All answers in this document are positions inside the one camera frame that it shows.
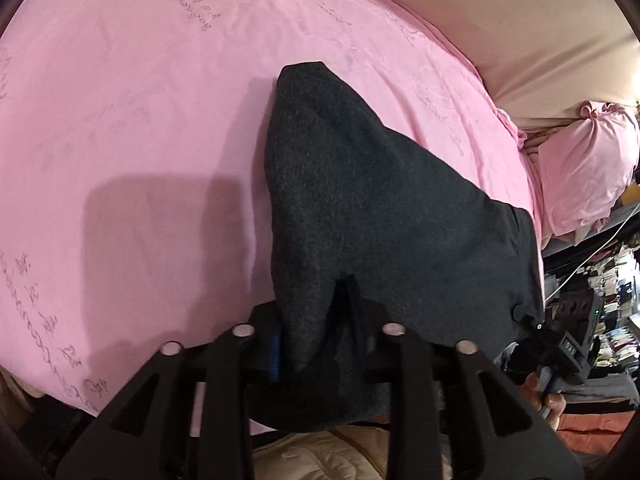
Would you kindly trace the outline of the person's right hand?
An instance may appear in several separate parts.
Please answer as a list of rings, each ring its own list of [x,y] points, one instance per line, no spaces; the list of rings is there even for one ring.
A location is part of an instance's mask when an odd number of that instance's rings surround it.
[[[562,393],[548,392],[546,388],[551,384],[548,373],[540,377],[533,372],[527,375],[524,382],[518,387],[518,393],[525,399],[536,412],[544,412],[544,419],[554,430],[560,426],[561,415],[566,408],[566,401]]]

